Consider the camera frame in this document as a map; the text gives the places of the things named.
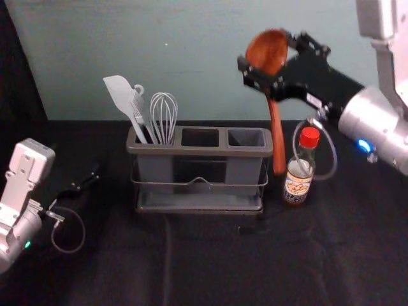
brown wooden spoon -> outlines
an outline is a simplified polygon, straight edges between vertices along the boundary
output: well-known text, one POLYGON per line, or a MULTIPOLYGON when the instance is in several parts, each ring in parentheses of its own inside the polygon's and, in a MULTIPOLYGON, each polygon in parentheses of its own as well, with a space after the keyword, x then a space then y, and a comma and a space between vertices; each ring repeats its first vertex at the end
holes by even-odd
MULTIPOLYGON (((286 35, 275 29, 266 30, 257 35, 248 45, 245 58, 253 65, 269 75, 275 75, 288 56, 286 35)), ((281 115, 276 101, 266 97, 271 119, 273 143, 273 172, 283 174, 286 171, 285 141, 282 131, 281 115)))

spatula head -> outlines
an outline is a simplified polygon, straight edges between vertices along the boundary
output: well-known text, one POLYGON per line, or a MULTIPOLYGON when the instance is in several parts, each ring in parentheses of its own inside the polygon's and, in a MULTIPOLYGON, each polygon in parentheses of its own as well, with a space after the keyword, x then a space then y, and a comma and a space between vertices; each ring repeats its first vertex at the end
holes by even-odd
POLYGON ((113 75, 103 78, 103 81, 108 88, 109 94, 112 97, 113 102, 116 107, 125 112, 124 108, 128 103, 132 93, 132 87, 130 86, 128 80, 123 76, 113 75))

sauce bottle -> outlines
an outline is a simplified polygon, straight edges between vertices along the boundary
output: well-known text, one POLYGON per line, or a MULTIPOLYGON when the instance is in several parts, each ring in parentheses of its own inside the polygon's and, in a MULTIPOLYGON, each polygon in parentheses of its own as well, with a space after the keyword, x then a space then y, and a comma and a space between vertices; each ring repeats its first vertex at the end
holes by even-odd
POLYGON ((303 128, 300 133, 299 146, 296 152, 306 173, 302 171, 296 157, 293 156, 288 163, 283 191, 283 198, 290 205, 301 205, 306 200, 316 168, 314 151, 319 139, 319 130, 311 126, 303 128))

black curtain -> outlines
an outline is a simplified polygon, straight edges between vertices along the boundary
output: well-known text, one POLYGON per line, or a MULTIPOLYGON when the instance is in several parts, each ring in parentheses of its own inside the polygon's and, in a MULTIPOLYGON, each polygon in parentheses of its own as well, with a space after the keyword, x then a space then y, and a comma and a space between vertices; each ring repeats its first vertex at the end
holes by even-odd
POLYGON ((0 120, 47 120, 27 57, 4 0, 0 0, 0 120))

light blue wall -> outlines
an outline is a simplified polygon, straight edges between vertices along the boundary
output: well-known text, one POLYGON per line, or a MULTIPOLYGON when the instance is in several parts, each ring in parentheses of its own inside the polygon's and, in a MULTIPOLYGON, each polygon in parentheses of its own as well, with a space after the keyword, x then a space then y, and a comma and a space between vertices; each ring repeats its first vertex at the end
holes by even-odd
MULTIPOLYGON (((377 85, 375 53, 360 38, 354 0, 6 0, 50 119, 124 119, 102 78, 173 93, 179 118, 268 118, 262 94, 242 85, 236 58, 269 27, 308 31, 330 63, 377 85)), ((311 109, 280 106, 283 119, 311 109)))

